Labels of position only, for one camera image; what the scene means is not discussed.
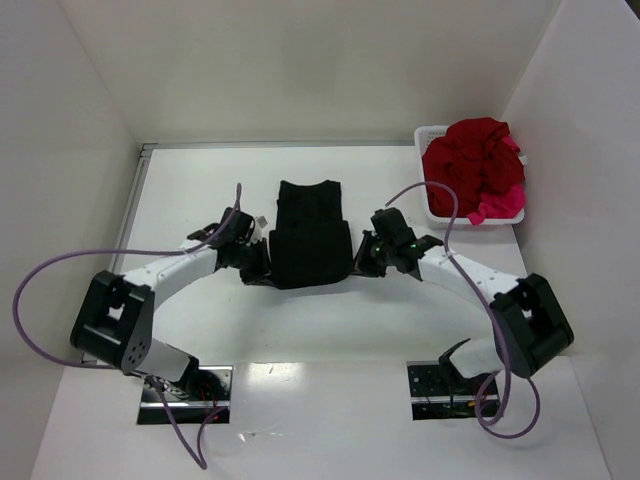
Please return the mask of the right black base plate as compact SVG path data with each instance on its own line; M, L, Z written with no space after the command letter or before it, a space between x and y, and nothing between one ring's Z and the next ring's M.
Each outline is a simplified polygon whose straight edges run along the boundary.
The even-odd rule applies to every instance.
M437 362L410 362L407 376L414 421L475 418L476 395L488 377L447 380Z

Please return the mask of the black t shirt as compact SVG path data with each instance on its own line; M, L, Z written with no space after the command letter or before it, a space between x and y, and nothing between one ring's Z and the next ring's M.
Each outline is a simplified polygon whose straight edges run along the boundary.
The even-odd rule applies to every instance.
M329 285L353 269L341 184L280 183L276 227L269 233L270 281L281 290Z

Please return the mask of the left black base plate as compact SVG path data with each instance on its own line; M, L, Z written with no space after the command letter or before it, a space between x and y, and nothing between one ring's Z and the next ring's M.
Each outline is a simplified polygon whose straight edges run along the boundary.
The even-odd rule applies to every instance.
M185 390L164 381L162 393L179 425L201 424L212 416L210 424L228 424L232 393L232 366L202 366L193 385ZM143 384L138 408L138 425L168 425L169 419L158 392Z

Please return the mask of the pink t shirt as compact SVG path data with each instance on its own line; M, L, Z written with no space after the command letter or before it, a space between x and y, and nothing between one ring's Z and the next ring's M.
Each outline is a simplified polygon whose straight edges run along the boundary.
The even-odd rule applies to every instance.
M476 210L467 215L474 226L489 219L513 219L526 205L524 164L520 147L507 134L496 141L481 169Z

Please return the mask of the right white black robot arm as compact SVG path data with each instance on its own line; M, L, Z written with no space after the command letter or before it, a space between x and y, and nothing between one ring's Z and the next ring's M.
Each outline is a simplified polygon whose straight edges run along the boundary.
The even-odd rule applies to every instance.
M446 248L434 236L417 237L396 208L376 211L371 223L354 260L357 275L379 278L393 267L490 314L490 337L462 340L440 356L441 369L452 380L506 367L529 379L573 344L573 329L544 277L499 272Z

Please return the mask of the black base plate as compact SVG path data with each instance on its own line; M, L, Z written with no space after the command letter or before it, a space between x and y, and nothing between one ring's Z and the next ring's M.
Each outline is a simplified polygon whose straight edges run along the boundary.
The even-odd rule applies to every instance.
M437 362L410 362L407 376L414 421L475 418L476 395L488 377L447 380Z
M232 366L202 366L193 385L185 390L164 381L162 393L179 425L201 424L212 416L210 424L228 424L232 393ZM169 419L158 392L143 384L138 408L138 425L168 425Z

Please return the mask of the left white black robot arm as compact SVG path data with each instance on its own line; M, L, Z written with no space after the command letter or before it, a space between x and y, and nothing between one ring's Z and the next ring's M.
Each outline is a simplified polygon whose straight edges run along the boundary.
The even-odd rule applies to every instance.
M154 314L171 297L221 269L238 270L246 284L268 276L266 225L263 217L228 207L219 223L188 235L177 255L124 274L99 272L89 284L71 345L180 398L199 395L210 381L198 358L154 339Z

